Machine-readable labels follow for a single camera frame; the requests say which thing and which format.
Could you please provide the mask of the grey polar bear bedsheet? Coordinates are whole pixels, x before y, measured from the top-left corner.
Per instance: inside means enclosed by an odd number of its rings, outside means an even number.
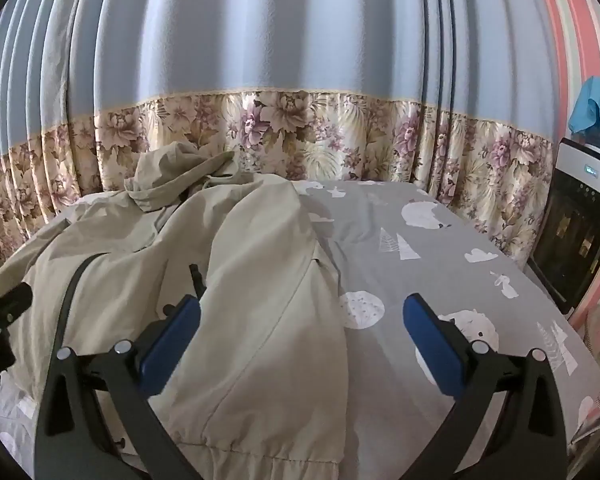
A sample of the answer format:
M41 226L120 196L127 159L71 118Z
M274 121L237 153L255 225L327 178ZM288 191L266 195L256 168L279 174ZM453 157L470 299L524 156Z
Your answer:
M489 240L410 184L221 184L142 211L114 194L71 208L10 258L32 308L12 326L0 439L33 465L62 307L65 344L103 352L206 294L199 333L151 406L207 479L395 479L452 408L402 321L432 310L499 352L542 349L568 436L600 370L548 297Z

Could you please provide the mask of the black white water dispenser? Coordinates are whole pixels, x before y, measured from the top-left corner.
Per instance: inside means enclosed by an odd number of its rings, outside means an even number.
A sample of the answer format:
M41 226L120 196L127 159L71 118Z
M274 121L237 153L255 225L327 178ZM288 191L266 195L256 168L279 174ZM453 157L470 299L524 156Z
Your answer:
M562 139L528 266L565 316L600 270L600 148Z

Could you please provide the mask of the beige hooded jacket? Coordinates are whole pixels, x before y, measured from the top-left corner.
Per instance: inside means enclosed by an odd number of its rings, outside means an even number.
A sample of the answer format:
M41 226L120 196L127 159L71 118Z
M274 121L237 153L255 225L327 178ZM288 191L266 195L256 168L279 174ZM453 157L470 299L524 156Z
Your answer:
M294 185L174 142L0 267L39 479L333 479L338 273Z

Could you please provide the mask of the blue floral curtain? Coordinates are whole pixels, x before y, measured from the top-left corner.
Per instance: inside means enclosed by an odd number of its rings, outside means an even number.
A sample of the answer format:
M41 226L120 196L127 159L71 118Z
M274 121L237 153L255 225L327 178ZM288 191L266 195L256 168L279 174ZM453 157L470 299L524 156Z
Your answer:
M0 0L0 266L174 141L414 183L525 263L553 64L544 0Z

